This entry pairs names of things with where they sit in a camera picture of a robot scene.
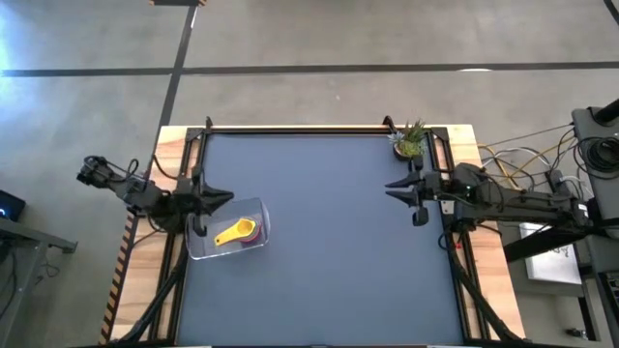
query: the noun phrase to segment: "concrete floor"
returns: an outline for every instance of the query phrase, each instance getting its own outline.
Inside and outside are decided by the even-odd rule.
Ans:
[[[187,9],[146,3],[5,0],[0,70],[172,67]],[[616,60],[619,28],[602,0],[211,0],[198,11],[186,66]],[[375,124],[389,114],[473,124],[491,143],[611,102],[618,79],[616,70],[185,76],[170,124],[207,115],[221,125]],[[72,256],[49,255],[62,273],[37,286],[15,346],[98,340],[125,213],[74,175],[91,154],[146,162],[168,82],[0,77],[0,189],[28,202],[26,224],[79,241]],[[504,146],[544,149],[561,133]],[[575,172],[569,159],[562,168]],[[578,324],[573,299],[517,296],[529,338],[586,344],[561,334]]]

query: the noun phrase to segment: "yellow measuring spoon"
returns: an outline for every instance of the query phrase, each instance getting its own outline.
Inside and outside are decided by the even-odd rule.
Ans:
[[[215,236],[215,245],[220,247],[226,243],[246,239],[255,230],[255,225],[254,220],[241,217],[235,224]]]

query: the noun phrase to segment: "power cord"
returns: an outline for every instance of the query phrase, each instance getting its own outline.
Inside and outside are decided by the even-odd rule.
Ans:
[[[84,163],[87,163],[89,159],[94,159],[97,158],[97,156],[88,156],[84,159]],[[127,180],[129,180],[130,177],[135,175],[135,172],[137,172],[137,167],[139,166],[139,160],[137,159],[131,159],[129,161],[129,165],[127,166],[127,169],[125,168],[121,168],[120,166],[106,160],[105,161],[109,166],[112,166],[118,170],[120,170],[121,172],[125,173],[125,178],[120,179],[120,180],[115,180],[115,179],[109,179],[110,182],[112,183],[125,183]]]
[[[516,171],[514,171],[512,174],[509,174],[507,172],[507,170],[505,169],[505,167],[502,165],[502,163],[498,160],[498,154],[499,153],[495,153],[494,150],[489,146],[489,145],[485,145],[485,144],[478,144],[478,148],[480,149],[484,149],[489,151],[492,154],[491,159],[494,160],[497,163],[497,166],[499,167],[499,169],[501,170],[501,173],[503,174],[503,177],[505,178],[504,180],[500,181],[499,183],[504,183],[504,182],[508,182],[510,184],[510,186],[512,186],[513,189],[522,189],[520,188],[515,179],[517,178],[522,178],[522,177],[532,177],[533,174],[525,174],[524,176],[516,176],[517,173],[522,172],[526,166],[530,165],[534,160],[540,159],[542,162],[544,163],[549,163],[549,161],[547,160],[547,158],[545,157],[546,153],[549,153],[550,151],[556,149],[557,150],[557,157],[555,158],[554,162],[552,163],[552,165],[550,166],[550,170],[555,169],[556,167],[558,167],[559,163],[561,162],[561,160],[563,159],[563,157],[565,157],[565,155],[567,154],[566,151],[561,152],[561,145],[567,143],[568,141],[572,141],[575,139],[574,136],[571,136],[569,138],[566,139],[566,136],[570,133],[570,132],[574,132],[574,128],[569,129],[568,131],[566,131],[560,138],[559,143],[555,146],[552,146],[550,148],[547,148],[541,152],[534,150],[534,149],[529,149],[529,148],[517,148],[517,149],[523,149],[525,151],[530,151],[530,152],[534,152],[536,153],[536,155],[531,158],[529,161],[527,161],[525,164],[523,164],[520,167],[516,168]],[[545,174],[545,172],[539,173],[539,174],[535,174],[535,175],[543,175]]]
[[[177,177],[169,175],[165,172],[165,170],[163,170],[162,165],[159,163],[159,159],[157,158],[157,155],[155,154],[153,154],[153,162],[155,163],[155,165],[157,166],[157,169],[159,169],[159,171],[163,174],[164,177],[178,181]]]
[[[498,161],[502,162],[502,163],[503,163],[503,164],[505,164],[505,165],[509,165],[509,166],[510,166],[511,168],[513,168],[513,169],[518,169],[518,167],[517,167],[517,166],[515,166],[515,165],[513,165],[513,164],[509,163],[508,161],[506,161],[506,160],[504,160],[504,159],[499,159],[499,158],[497,158],[497,159],[494,159],[494,160],[498,160]],[[524,170],[520,170],[520,172],[522,172],[522,174],[524,174],[524,176],[522,176],[522,177],[514,177],[514,178],[515,178],[515,179],[519,179],[519,178],[528,178],[528,179],[531,181],[531,185],[529,185],[529,189],[528,189],[528,190],[529,190],[529,191],[532,191],[532,190],[535,188],[535,186],[537,186],[537,184],[536,184],[536,182],[535,182],[535,178],[533,177],[533,175],[531,175],[530,173],[528,173],[528,172],[526,172],[526,171],[524,171]]]
[[[594,197],[595,194],[593,194],[593,191],[589,188],[589,186],[587,186],[587,182],[578,178],[577,176],[572,176],[572,175],[566,175],[564,177],[562,177],[561,179],[559,179],[562,183],[565,182],[571,182],[575,185],[578,185],[578,190],[581,193],[584,193],[585,191],[587,191],[587,193],[589,193],[591,195],[591,197]]]
[[[578,200],[582,200],[583,199],[582,191],[580,190],[580,188],[578,188],[578,186],[573,181],[566,180],[566,181],[563,181],[563,183],[571,184],[572,187],[574,188],[574,191],[576,192],[576,196],[578,197]]]
[[[492,231],[492,232],[495,232],[495,233],[497,233],[499,236],[503,237],[503,233],[502,233],[501,231],[499,231],[497,228],[490,227],[490,226],[486,226],[486,225],[484,225],[484,224],[478,224],[478,225],[477,225],[477,227],[482,227],[482,228],[485,228],[485,229],[490,230],[490,231]]]
[[[569,138],[569,139],[567,139],[567,140],[563,141],[563,143],[565,143],[565,142],[567,142],[567,141],[571,141],[571,140],[572,140],[572,142],[571,142],[570,147],[568,147],[568,149],[563,150],[563,151],[561,151],[561,152],[559,153],[559,157],[557,157],[557,159],[558,159],[558,160],[557,160],[557,159],[555,159],[555,161],[553,162],[552,167],[551,167],[550,169],[556,169],[556,168],[559,166],[560,162],[563,160],[563,158],[564,158],[564,157],[565,157],[565,156],[566,156],[566,155],[567,155],[567,154],[568,154],[568,153],[569,153],[572,149],[574,149],[574,148],[576,147],[576,145],[573,145],[573,144],[575,143],[575,139],[573,139],[573,138]],[[552,147],[552,148],[550,148],[550,149],[546,149],[546,150],[544,150],[544,152],[543,152],[543,153],[540,153],[540,155],[539,155],[538,157],[543,156],[545,153],[547,153],[547,152],[549,152],[549,151],[551,151],[551,150],[553,150],[553,149],[555,149],[555,148],[557,148],[557,147],[558,147],[558,145],[557,145],[557,146],[553,146],[553,147]],[[530,177],[536,177],[536,176],[540,176],[540,175],[545,175],[545,174],[548,172],[548,170],[545,170],[545,171],[542,171],[542,172],[537,172],[537,173],[525,173],[523,168],[524,168],[524,167],[526,167],[527,165],[529,165],[529,164],[530,164],[530,162],[527,162],[527,163],[525,163],[524,165],[522,165],[522,166],[520,166],[520,167],[518,167],[518,168],[516,169],[516,170],[518,170],[519,172],[521,172],[521,173],[523,173],[523,174],[525,174],[525,175],[516,175],[516,173],[513,173],[513,174],[502,173],[502,174],[489,174],[489,175],[491,175],[491,176],[493,176],[493,177],[497,177],[497,178],[505,178],[504,180],[502,180],[502,181],[500,181],[500,182],[499,182],[499,183],[504,183],[504,182],[509,181],[509,180],[512,180],[512,179],[522,179],[522,178],[530,178]],[[544,183],[545,183],[545,181],[544,181],[544,182],[541,182],[541,183],[536,183],[536,184],[535,184],[535,187],[537,187],[537,186],[539,186],[539,185],[541,185],[541,184],[544,184]]]
[[[441,238],[445,239],[448,236],[451,236],[453,233],[454,232],[451,232],[449,230],[449,227],[446,227],[443,231],[443,234],[439,237],[438,245],[442,249],[446,250],[448,255],[450,256],[452,260],[452,265],[454,266],[456,279],[460,282],[462,286],[464,286],[466,291],[473,299],[474,304],[483,313],[484,317],[486,318],[490,326],[494,329],[494,332],[498,335],[500,340],[511,342],[521,341],[521,338],[518,337],[515,333],[512,333],[507,327],[507,325],[505,325],[505,323],[499,318],[492,306],[484,298],[484,295],[482,294],[479,286],[471,280],[466,270],[464,270],[464,268],[462,267],[456,251],[454,249],[451,249],[450,247],[445,247],[441,245]]]
[[[487,158],[487,159],[482,159],[482,166],[488,166],[493,160],[498,159],[499,157],[503,156],[504,154],[509,154],[509,153],[516,152],[516,151],[526,152],[526,153],[529,153],[529,154],[531,154],[533,156],[540,154],[539,151],[537,151],[537,150],[535,150],[533,148],[530,148],[530,147],[525,147],[525,146],[505,149],[505,150],[498,151],[495,154],[494,157],[490,157],[490,158]],[[543,164],[545,164],[547,166],[550,166],[550,160],[548,160],[548,158],[545,155],[540,155],[539,160]]]
[[[583,163],[576,158],[580,156]],[[619,139],[615,137],[586,137],[576,143],[573,150],[574,161],[580,170],[590,177],[600,180],[619,178]],[[603,175],[594,174],[595,170]]]
[[[574,124],[569,123],[569,124],[567,124],[567,125],[558,126],[558,127],[553,127],[553,128],[547,129],[547,130],[540,130],[540,131],[532,132],[532,133],[530,133],[530,134],[525,134],[525,135],[521,135],[521,136],[517,136],[517,137],[510,138],[510,139],[506,139],[506,140],[497,141],[497,142],[495,142],[495,143],[487,144],[487,146],[495,146],[495,145],[499,145],[499,144],[504,144],[504,143],[506,143],[506,142],[510,142],[510,141],[514,141],[514,140],[524,139],[524,138],[531,137],[531,136],[534,136],[534,135],[543,134],[543,133],[546,133],[546,132],[549,132],[549,131],[560,130],[560,129],[562,129],[562,128],[569,127],[569,126],[573,126],[573,125],[574,125]]]
[[[47,260],[47,256],[45,257],[45,263],[43,263],[41,267],[45,267],[45,274],[48,278],[53,278],[60,275],[60,268],[50,264]],[[37,276],[37,281],[35,282],[35,285],[39,285],[39,283],[42,282],[43,279],[44,277],[42,275]]]

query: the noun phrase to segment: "dark gray tabletop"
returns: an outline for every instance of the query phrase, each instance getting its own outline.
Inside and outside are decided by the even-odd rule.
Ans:
[[[414,227],[384,193],[406,174],[385,136],[214,134],[205,167],[260,197],[272,228],[264,247],[190,260],[179,345],[462,342],[438,205]]]

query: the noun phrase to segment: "small potted plant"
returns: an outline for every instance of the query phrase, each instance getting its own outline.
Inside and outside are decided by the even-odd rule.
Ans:
[[[425,125],[422,120],[412,126],[406,122],[404,129],[389,134],[389,141],[394,145],[394,154],[398,160],[412,160],[424,154]]]

